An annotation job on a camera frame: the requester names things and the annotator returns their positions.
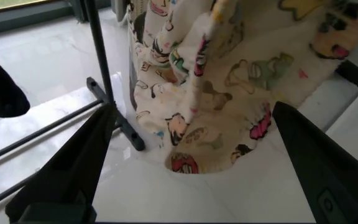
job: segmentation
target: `metal rack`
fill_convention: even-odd
[[[104,48],[104,42],[103,42],[103,36],[99,21],[99,14],[96,9],[96,3],[95,1],[85,1],[85,8],[89,19],[89,24],[91,26],[94,46],[96,48],[96,54],[98,56],[99,61],[99,67],[103,79],[103,85],[106,90],[104,92],[102,88],[96,83],[96,81],[88,77],[86,79],[86,86],[88,89],[93,93],[93,95],[96,97],[96,101],[82,107],[81,109],[78,109],[77,111],[65,116],[62,119],[59,119],[58,121],[55,121],[54,123],[12,143],[11,145],[3,148],[0,150],[0,157],[7,154],[8,152],[11,152],[18,147],[22,146],[23,144],[45,134],[46,132],[50,131],[53,128],[56,128],[57,126],[79,116],[80,114],[84,113],[85,111],[90,110],[91,108],[94,108],[95,106],[98,106],[99,104],[103,103],[109,103],[115,106],[114,96],[112,93],[112,87],[111,87],[111,80],[110,80],[110,74],[109,74],[109,68],[107,63],[107,57],[106,57],[106,50]],[[123,115],[117,110],[117,122],[114,127],[114,129],[120,128],[121,131],[125,134],[125,136],[128,138],[128,140],[131,142],[131,144],[135,147],[137,151],[143,151],[145,149],[145,144],[140,138],[140,136],[137,134],[135,129],[128,123],[127,119],[123,117]],[[31,179],[32,176],[22,180],[15,186],[7,189],[3,193],[0,194],[0,201],[4,198],[10,196],[28,182],[28,180]]]

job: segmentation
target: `glossy tile floor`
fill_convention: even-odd
[[[111,11],[101,13],[101,25],[115,99],[147,150],[137,152],[123,134],[113,134],[93,203],[97,221],[314,222],[277,130],[225,172],[183,175],[166,170],[162,162],[167,152],[135,123],[126,28],[117,25]],[[85,79],[101,81],[89,25],[74,18],[0,34],[0,63],[33,106],[23,117],[0,119],[0,148],[92,102]],[[357,95],[354,85],[334,75],[300,111],[327,130]],[[42,167],[90,114],[1,158],[0,193]],[[3,212],[8,201],[0,203],[0,223],[8,223]]]

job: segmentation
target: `patterned fabric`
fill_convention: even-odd
[[[137,120],[168,169],[202,174],[256,149],[277,101],[299,106],[333,73],[358,44],[358,1],[150,0],[143,39],[129,27]]]

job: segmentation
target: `black metal pole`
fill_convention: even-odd
[[[22,146],[23,144],[35,139],[36,137],[39,137],[40,135],[42,135],[43,133],[46,133],[47,131],[53,129],[53,128],[56,128],[57,126],[63,124],[64,122],[84,113],[85,111],[97,106],[98,104],[102,103],[103,101],[102,100],[96,100],[95,102],[92,102],[86,106],[84,106],[83,108],[79,109],[79,110],[76,110],[74,112],[72,112],[71,114],[65,116],[64,118],[61,118],[55,122],[53,122],[52,124],[18,140],[17,142],[14,142],[12,144],[10,144],[9,146],[3,148],[0,150],[0,157],[7,154],[8,152],[16,149],[17,147],[19,146]]]
[[[100,66],[100,72],[102,74],[104,89],[108,103],[114,105],[114,97],[112,94],[110,72],[107,64],[106,49],[104,48],[102,28],[100,26],[99,14],[96,9],[95,0],[85,0],[85,8],[88,14],[89,24],[91,26],[94,47],[96,48],[96,54],[98,55],[98,61]]]
[[[25,186],[25,184],[34,176],[35,174],[31,175],[30,177],[20,181],[18,184],[16,184],[15,186],[11,187],[10,189],[5,190],[4,192],[0,193],[0,201],[4,200],[4,198],[10,196],[11,194],[13,194],[14,192],[16,192],[17,190],[21,189],[22,187]]]

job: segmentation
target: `white floor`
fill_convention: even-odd
[[[101,13],[101,24],[116,100],[147,141],[147,151],[135,151],[122,134],[112,139],[93,203],[98,221],[314,221],[288,154],[281,147],[278,131],[270,133],[257,151],[242,157],[225,172],[182,175],[166,170],[162,164],[165,152],[156,147],[152,135],[135,123],[129,101],[126,28],[116,24],[111,11]],[[0,34],[0,64],[26,92],[34,116],[37,113],[33,111],[45,111],[42,108],[46,105],[53,108],[51,105],[65,102],[68,96],[72,101],[81,99],[76,105],[78,108],[89,103],[93,96],[84,88],[86,77],[101,81],[89,25],[77,24],[74,18]],[[300,111],[319,128],[327,130],[357,95],[354,85],[335,75],[303,103]],[[55,113],[53,118],[58,119],[72,110],[74,106],[64,109],[64,113]],[[42,115],[35,120],[45,125],[46,121],[41,123]],[[50,139],[34,143],[21,153],[2,158],[0,193],[42,166],[83,121],[70,123],[71,127],[59,135],[51,135]],[[39,126],[32,126],[26,131],[31,133],[37,128]],[[2,141],[0,148],[14,141],[14,138]],[[3,213],[7,201],[9,199],[0,203],[0,223],[7,223]]]

